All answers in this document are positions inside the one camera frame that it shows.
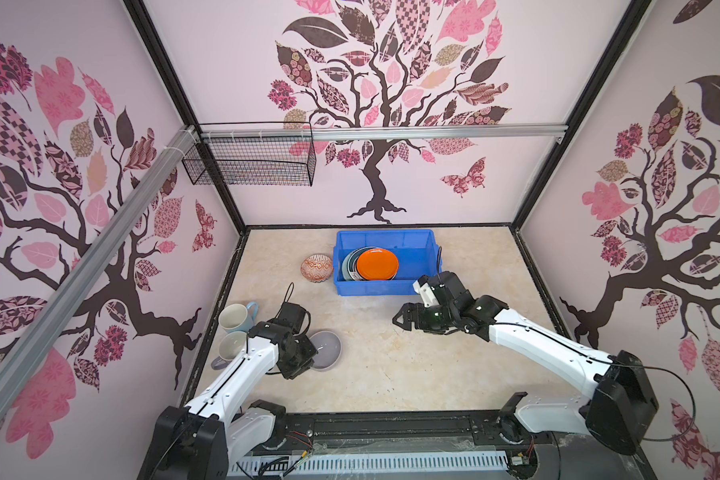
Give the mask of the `lavender grey mug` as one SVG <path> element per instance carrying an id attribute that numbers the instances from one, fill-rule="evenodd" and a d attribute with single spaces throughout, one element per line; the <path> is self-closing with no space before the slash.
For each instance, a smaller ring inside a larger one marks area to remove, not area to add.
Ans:
<path id="1" fill-rule="evenodd" d="M 235 331 L 228 333 L 221 340 L 218 355 L 211 362 L 211 369 L 220 371 L 225 369 L 241 352 L 246 350 L 247 333 Z"/>

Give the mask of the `cream mug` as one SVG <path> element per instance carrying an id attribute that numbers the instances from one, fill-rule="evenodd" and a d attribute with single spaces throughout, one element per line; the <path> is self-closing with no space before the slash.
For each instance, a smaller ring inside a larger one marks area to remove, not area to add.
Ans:
<path id="1" fill-rule="evenodd" d="M 227 333 L 248 332 L 255 324 L 258 311 L 257 302 L 227 305 L 218 316 L 219 327 Z"/>

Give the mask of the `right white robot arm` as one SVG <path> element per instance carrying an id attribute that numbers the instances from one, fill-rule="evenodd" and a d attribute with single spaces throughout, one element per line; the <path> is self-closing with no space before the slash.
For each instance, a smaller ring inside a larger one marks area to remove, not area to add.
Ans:
<path id="1" fill-rule="evenodd" d="M 574 433 L 589 435 L 621 455 L 637 452 L 659 409 L 638 357 L 586 347 L 495 297 L 475 298 L 450 271 L 422 276 L 413 289 L 421 300 L 404 304 L 392 319 L 395 326 L 434 335 L 475 335 L 523 355 L 576 389 L 568 399 L 515 393 L 497 418 L 506 441 L 519 443 L 533 433 Z"/>

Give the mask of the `white plate green rim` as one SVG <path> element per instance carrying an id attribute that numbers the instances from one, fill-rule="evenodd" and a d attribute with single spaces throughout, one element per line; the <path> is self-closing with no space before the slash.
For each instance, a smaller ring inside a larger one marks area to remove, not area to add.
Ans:
<path id="1" fill-rule="evenodd" d="M 355 267 L 355 258 L 359 252 L 359 249 L 355 249 L 343 259 L 341 272 L 344 281 L 360 281 L 362 279 Z"/>

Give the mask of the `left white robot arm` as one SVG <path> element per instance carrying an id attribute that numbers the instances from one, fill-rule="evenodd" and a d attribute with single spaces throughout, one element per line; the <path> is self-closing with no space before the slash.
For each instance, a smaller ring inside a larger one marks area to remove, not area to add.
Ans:
<path id="1" fill-rule="evenodd" d="M 251 450 L 278 448 L 286 441 L 286 408 L 244 401 L 268 373 L 291 380 L 314 364 L 317 349 L 307 337 L 311 315 L 284 302 L 277 315 L 233 332 L 226 368 L 183 407 L 167 407 L 157 418 L 139 479 L 224 479 Z"/>

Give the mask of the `lavender grey bowl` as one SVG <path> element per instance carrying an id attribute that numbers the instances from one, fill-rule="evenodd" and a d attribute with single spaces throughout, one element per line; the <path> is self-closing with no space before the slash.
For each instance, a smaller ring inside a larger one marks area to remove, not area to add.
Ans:
<path id="1" fill-rule="evenodd" d="M 313 357 L 314 370 L 326 371 L 337 364 L 342 354 L 342 342 L 335 332 L 318 331 L 310 337 L 310 341 L 317 350 Z"/>

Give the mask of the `blue plastic bin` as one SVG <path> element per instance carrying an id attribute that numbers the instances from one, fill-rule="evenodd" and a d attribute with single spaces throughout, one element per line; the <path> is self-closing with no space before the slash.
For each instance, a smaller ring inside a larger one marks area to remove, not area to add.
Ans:
<path id="1" fill-rule="evenodd" d="M 400 262 L 397 275 L 387 281 L 344 281 L 343 259 L 353 250 L 355 258 L 372 248 L 393 252 Z M 414 295 L 414 282 L 422 275 L 434 275 L 440 267 L 439 246 L 432 230 L 344 230 L 336 234 L 333 248 L 333 283 L 340 296 L 405 296 Z"/>

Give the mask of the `red patterned bowl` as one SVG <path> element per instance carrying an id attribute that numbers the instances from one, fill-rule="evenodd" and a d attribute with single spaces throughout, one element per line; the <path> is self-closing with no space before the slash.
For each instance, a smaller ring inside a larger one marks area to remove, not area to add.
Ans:
<path id="1" fill-rule="evenodd" d="M 333 260 L 327 254 L 316 253 L 304 259 L 300 266 L 301 275 L 312 283 L 329 280 L 334 272 Z"/>

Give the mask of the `orange plate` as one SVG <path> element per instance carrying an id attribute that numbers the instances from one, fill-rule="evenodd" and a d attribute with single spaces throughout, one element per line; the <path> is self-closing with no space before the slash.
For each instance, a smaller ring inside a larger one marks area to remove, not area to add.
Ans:
<path id="1" fill-rule="evenodd" d="M 364 251 L 355 263 L 357 273 L 367 281 L 392 280 L 398 273 L 397 256 L 386 249 L 372 248 Z"/>

